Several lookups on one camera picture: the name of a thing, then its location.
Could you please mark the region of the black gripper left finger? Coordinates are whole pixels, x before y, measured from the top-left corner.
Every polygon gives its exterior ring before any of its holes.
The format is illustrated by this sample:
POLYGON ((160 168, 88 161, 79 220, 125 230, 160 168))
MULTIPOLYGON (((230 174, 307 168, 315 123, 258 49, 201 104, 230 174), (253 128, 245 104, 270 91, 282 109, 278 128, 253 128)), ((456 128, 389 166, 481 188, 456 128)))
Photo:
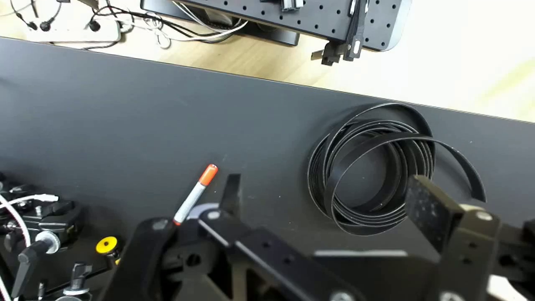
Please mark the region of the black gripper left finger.
POLYGON ((248 228, 240 221, 238 174, 227 178, 218 208, 203 213, 198 225, 223 250, 273 278, 297 278, 312 268, 307 258, 265 228, 248 228))

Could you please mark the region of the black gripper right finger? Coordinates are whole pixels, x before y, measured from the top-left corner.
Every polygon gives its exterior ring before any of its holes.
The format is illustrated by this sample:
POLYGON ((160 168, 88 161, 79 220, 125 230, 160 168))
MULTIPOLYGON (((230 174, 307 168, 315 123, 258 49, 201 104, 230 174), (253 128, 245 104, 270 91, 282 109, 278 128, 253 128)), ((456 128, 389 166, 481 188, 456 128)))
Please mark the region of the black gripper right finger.
POLYGON ((407 185, 405 215, 439 255, 426 298, 484 301, 497 220, 482 210, 464 211, 424 176, 407 185))

